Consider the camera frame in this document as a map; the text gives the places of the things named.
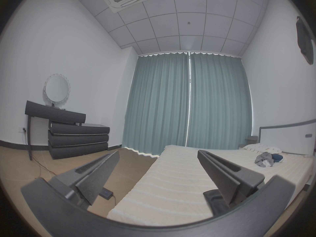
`ceiling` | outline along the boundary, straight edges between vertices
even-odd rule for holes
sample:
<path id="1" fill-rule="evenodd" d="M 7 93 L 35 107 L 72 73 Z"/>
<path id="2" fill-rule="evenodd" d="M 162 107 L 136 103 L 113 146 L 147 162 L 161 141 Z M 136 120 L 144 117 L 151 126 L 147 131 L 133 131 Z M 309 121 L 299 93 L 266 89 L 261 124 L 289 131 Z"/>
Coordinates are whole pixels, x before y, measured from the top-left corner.
<path id="1" fill-rule="evenodd" d="M 208 51 L 242 56 L 269 0 L 147 0 L 113 13 L 103 0 L 79 0 L 121 47 L 138 54 Z"/>

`tiled floor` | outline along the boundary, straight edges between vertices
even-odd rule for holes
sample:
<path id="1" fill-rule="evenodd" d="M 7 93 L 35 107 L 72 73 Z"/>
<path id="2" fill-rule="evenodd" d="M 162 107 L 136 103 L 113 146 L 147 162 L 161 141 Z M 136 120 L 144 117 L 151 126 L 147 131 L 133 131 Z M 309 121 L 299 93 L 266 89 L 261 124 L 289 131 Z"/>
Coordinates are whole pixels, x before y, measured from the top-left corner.
<path id="1" fill-rule="evenodd" d="M 120 148 L 118 151 L 120 154 L 120 160 L 104 186 L 113 191 L 116 203 L 118 203 L 134 187 L 134 185 L 156 160 L 156 158 L 141 156 L 125 148 Z M 108 153 L 108 151 L 98 152 L 86 156 L 53 160 L 48 151 L 33 151 L 34 157 L 55 174 L 61 174 L 106 153 Z M 0 179 L 6 193 L 8 193 L 19 213 L 27 220 L 27 222 L 41 236 L 46 237 L 50 236 L 50 234 L 35 218 L 21 194 L 21 187 L 37 178 L 39 174 L 46 181 L 49 181 L 53 176 L 45 169 L 41 169 L 40 171 L 39 166 L 34 161 L 29 160 L 27 151 L 0 147 Z M 271 236 L 289 218 L 303 199 L 305 193 L 306 192 L 302 191 L 298 194 L 296 199 L 283 212 L 278 221 L 267 232 L 265 237 Z M 88 208 L 88 211 L 102 217 L 106 217 L 108 212 L 114 206 L 114 198 L 105 200 L 104 198 L 98 196 L 93 205 Z"/>

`gray cloth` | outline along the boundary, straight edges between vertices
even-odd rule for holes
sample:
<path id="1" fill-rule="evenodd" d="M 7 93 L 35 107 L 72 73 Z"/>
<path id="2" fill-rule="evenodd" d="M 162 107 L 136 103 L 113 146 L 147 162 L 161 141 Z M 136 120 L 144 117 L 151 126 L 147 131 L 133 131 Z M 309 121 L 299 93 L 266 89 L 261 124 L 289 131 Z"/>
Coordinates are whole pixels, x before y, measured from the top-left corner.
<path id="1" fill-rule="evenodd" d="M 272 159 L 272 155 L 268 152 L 264 152 L 257 156 L 255 159 L 255 164 L 260 167 L 272 167 L 274 164 L 274 160 Z"/>

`power outlet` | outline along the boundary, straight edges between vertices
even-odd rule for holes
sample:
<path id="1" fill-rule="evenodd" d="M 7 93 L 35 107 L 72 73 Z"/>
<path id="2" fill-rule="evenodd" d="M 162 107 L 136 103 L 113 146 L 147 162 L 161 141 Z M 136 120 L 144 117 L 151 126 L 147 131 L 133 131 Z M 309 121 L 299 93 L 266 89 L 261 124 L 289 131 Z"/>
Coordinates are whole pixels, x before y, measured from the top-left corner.
<path id="1" fill-rule="evenodd" d="M 23 127 L 23 126 L 19 126 L 18 132 L 20 132 L 20 133 L 24 133 L 23 129 L 25 129 L 25 130 L 26 130 L 26 128 L 25 128 L 25 127 Z"/>

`black vanity table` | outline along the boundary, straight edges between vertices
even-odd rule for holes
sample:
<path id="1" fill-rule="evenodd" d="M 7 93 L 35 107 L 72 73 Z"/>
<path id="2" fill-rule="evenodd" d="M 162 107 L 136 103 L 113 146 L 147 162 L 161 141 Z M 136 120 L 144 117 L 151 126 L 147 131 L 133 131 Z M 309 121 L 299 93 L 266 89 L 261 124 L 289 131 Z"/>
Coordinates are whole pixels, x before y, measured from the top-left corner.
<path id="1" fill-rule="evenodd" d="M 92 154 L 108 149 L 110 128 L 99 124 L 85 124 L 86 115 L 26 102 L 27 150 L 30 160 L 31 151 L 31 117 L 49 119 L 48 150 L 53 159 Z"/>

